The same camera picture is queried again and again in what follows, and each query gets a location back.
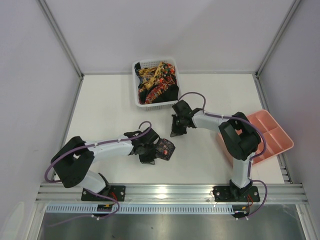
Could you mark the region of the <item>dark floral paisley tie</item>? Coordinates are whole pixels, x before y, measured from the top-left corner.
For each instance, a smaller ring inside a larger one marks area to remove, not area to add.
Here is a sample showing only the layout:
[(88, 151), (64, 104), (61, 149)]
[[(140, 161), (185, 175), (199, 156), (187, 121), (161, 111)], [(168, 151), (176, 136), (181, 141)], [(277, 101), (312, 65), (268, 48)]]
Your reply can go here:
[(165, 138), (160, 138), (155, 145), (155, 157), (161, 160), (169, 161), (172, 157), (176, 147)]

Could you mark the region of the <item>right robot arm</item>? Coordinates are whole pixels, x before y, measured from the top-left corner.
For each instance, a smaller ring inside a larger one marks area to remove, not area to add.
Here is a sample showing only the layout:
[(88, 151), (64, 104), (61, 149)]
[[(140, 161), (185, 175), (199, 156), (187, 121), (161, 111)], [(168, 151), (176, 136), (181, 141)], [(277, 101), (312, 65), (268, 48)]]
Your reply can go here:
[(258, 130), (249, 122), (246, 115), (237, 112), (232, 116), (222, 116), (206, 112), (201, 108), (191, 109), (189, 104), (180, 100), (172, 106), (171, 137), (182, 136), (188, 128), (206, 129), (222, 136), (228, 153), (232, 156), (232, 177), (224, 193), (215, 193), (219, 200), (239, 201), (252, 187), (250, 171), (261, 137)]

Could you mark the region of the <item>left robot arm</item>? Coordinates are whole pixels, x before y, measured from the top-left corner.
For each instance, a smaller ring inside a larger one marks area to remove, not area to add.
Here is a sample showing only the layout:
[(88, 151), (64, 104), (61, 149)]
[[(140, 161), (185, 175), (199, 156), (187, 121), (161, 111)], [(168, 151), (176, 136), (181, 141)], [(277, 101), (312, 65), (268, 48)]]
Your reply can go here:
[(138, 155), (142, 163), (154, 164), (159, 140), (160, 136), (151, 127), (100, 142), (84, 141), (80, 136), (75, 136), (51, 159), (50, 165), (66, 189), (79, 186), (101, 194), (109, 183), (101, 173), (90, 170), (92, 164), (131, 155)]

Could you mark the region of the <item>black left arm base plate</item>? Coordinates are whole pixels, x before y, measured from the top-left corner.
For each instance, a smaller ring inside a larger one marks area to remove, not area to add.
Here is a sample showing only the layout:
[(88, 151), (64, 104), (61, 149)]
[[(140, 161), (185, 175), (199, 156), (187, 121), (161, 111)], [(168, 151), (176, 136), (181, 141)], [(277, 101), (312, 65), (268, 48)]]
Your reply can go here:
[[(109, 187), (104, 188), (98, 194), (102, 196), (107, 196), (108, 198), (112, 198), (114, 200), (117, 200), (118, 202), (123, 202), (125, 200), (126, 187), (124, 185), (111, 185)], [(81, 200), (84, 202), (101, 202), (106, 201), (107, 199), (96, 196), (90, 193), (88, 190), (83, 189), (81, 194)]]

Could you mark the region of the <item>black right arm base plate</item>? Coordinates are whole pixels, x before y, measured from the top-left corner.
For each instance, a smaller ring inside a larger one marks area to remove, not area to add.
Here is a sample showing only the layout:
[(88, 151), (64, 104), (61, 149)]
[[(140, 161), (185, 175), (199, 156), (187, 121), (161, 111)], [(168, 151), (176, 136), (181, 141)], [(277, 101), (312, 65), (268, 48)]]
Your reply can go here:
[(249, 187), (238, 188), (230, 185), (218, 185), (213, 187), (213, 196), (216, 202), (240, 202), (252, 200), (257, 203), (261, 200), (258, 188), (250, 185)]

